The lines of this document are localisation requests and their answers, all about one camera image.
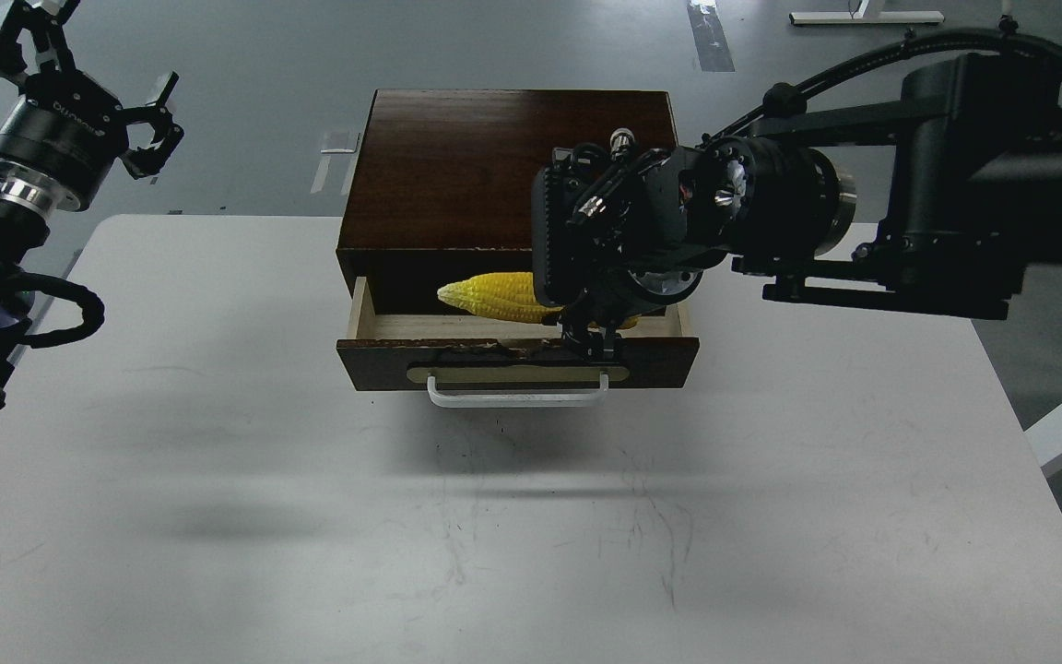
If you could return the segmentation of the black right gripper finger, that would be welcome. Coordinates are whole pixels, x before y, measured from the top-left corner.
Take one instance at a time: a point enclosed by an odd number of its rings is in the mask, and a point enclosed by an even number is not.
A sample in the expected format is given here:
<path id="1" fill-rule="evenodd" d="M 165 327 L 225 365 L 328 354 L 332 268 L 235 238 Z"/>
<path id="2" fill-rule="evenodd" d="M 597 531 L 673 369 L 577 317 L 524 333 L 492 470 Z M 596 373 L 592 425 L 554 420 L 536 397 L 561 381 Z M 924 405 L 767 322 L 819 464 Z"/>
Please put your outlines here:
<path id="1" fill-rule="evenodd" d="M 558 314 L 561 343 L 590 364 L 620 364 L 624 339 L 619 325 L 594 323 L 579 308 L 564 308 Z"/>

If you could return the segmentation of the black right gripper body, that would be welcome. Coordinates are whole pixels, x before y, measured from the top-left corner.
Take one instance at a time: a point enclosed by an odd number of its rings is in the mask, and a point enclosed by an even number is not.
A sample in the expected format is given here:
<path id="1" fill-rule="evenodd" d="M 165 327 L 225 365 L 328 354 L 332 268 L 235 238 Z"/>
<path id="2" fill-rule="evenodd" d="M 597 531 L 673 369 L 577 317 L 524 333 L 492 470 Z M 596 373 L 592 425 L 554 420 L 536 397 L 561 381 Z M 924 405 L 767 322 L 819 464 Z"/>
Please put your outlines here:
<path id="1" fill-rule="evenodd" d="M 855 181 L 829 157 L 774 138 L 555 148 L 532 188 L 535 297 L 599 324 L 650 314 L 690 297 L 729 256 L 829 252 L 856 202 Z"/>

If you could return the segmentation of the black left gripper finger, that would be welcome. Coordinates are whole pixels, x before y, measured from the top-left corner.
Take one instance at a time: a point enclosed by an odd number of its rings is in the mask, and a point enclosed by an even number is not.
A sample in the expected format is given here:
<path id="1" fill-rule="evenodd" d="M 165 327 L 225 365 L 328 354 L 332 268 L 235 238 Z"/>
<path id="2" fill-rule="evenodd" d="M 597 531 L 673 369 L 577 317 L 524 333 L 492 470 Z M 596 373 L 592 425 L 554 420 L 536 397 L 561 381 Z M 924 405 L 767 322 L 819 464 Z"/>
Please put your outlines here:
<path id="1" fill-rule="evenodd" d="M 0 78 L 25 91 L 27 59 L 22 34 L 28 33 L 41 73 L 75 73 L 78 65 L 65 38 L 64 25 L 79 1 L 8 1 L 0 16 Z"/>
<path id="2" fill-rule="evenodd" d="M 183 127 L 174 122 L 168 106 L 171 93 L 178 84 L 179 75 L 173 70 L 161 76 L 156 84 L 155 96 L 147 104 L 121 110 L 123 126 L 148 125 L 153 132 L 151 142 L 143 148 L 129 148 L 121 155 L 121 161 L 135 180 L 159 175 L 166 161 L 178 148 L 184 138 Z"/>

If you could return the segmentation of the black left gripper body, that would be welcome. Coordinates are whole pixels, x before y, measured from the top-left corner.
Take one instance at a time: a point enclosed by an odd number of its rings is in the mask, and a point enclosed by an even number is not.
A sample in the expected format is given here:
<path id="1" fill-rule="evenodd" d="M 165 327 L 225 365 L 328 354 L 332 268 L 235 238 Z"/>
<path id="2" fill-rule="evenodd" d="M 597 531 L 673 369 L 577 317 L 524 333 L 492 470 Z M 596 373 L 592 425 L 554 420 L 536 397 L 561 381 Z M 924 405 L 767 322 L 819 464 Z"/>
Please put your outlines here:
<path id="1" fill-rule="evenodd" d="M 121 101 L 81 72 L 27 76 L 24 92 L 0 127 L 0 173 L 37 170 L 65 189 L 59 208 L 89 209 L 112 164 L 129 148 L 112 119 Z"/>

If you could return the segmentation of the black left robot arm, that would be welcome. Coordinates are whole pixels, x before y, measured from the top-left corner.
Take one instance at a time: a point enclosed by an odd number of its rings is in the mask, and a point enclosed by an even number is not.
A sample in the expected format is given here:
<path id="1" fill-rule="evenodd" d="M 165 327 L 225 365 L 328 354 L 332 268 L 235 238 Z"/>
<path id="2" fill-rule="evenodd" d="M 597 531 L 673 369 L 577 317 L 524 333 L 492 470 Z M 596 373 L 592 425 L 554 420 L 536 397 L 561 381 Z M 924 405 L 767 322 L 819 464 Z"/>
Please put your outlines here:
<path id="1" fill-rule="evenodd" d="M 0 22 L 0 78 L 18 100 L 0 127 L 0 410 L 14 350 L 46 350 L 95 335 L 100 295 L 22 268 L 55 211 L 88 209 L 115 161 L 134 178 L 159 175 L 184 136 L 168 99 L 177 73 L 145 104 L 125 108 L 78 67 L 64 28 L 75 1 L 11 1 Z"/>

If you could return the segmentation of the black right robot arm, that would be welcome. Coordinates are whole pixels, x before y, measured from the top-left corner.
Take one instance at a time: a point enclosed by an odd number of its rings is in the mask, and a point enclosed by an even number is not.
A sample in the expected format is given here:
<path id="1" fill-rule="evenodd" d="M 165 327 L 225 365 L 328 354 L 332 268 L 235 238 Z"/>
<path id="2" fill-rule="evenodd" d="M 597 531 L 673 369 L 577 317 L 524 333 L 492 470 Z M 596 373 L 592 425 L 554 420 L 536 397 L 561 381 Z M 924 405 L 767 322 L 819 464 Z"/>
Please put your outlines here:
<path id="1" fill-rule="evenodd" d="M 1062 263 L 1061 88 L 1062 47 L 1003 18 L 775 84 L 693 148 L 556 148 L 535 297 L 595 364 L 725 260 L 773 302 L 1003 320 L 1028 265 Z"/>

